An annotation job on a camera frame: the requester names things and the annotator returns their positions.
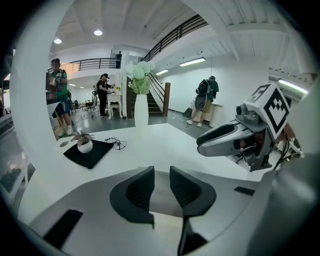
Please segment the white table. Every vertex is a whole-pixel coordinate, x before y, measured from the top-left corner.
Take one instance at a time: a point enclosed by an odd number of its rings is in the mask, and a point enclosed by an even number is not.
[[[87,169],[63,153],[76,142],[59,147],[70,137],[57,141],[51,157],[42,159],[21,200],[18,219],[25,224],[78,186],[138,167],[154,166],[169,172],[170,166],[187,168],[221,177],[246,180],[248,171],[224,156],[205,157],[197,151],[196,139],[168,123],[148,125],[143,138],[135,127],[92,133],[97,141],[116,137],[126,141],[121,151],[111,149],[93,168]]]
[[[121,96],[120,93],[114,93],[114,94],[107,94],[108,98],[108,110],[111,111],[111,102],[118,102],[119,104],[119,114],[122,118],[122,104],[121,104]]]

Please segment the white pot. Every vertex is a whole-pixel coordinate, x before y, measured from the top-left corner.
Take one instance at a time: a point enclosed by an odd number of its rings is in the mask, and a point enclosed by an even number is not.
[[[92,141],[90,140],[87,144],[78,146],[78,150],[81,153],[86,154],[86,153],[89,153],[92,150],[92,147],[93,147],[93,144],[92,144]]]
[[[134,104],[134,123],[135,127],[143,129],[148,125],[148,101],[147,95],[137,94]]]

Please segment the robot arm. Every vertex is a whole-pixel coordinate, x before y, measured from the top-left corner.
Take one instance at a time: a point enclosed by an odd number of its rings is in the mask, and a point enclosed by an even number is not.
[[[288,103],[277,84],[262,85],[236,107],[233,121],[201,135],[196,140],[197,150],[206,157],[241,154],[251,172],[270,168],[269,154],[288,114]],[[257,134],[264,138],[261,145],[256,143]]]

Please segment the black mat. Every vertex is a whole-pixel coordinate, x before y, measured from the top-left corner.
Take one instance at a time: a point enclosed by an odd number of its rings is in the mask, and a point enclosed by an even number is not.
[[[104,155],[113,148],[114,144],[93,139],[91,141],[93,147],[89,153],[81,153],[78,149],[77,144],[75,144],[63,154],[76,164],[88,169],[92,169],[96,166],[100,159],[103,158]]]

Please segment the stair railing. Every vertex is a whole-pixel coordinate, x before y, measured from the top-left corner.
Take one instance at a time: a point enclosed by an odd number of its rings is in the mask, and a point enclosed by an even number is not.
[[[169,82],[165,83],[164,88],[161,86],[161,84],[157,81],[157,79],[152,75],[149,74],[149,81],[150,85],[154,89],[155,93],[160,98],[162,105],[159,107],[162,109],[163,116],[168,116],[168,109],[169,109],[169,98],[170,98],[170,87],[171,84]]]

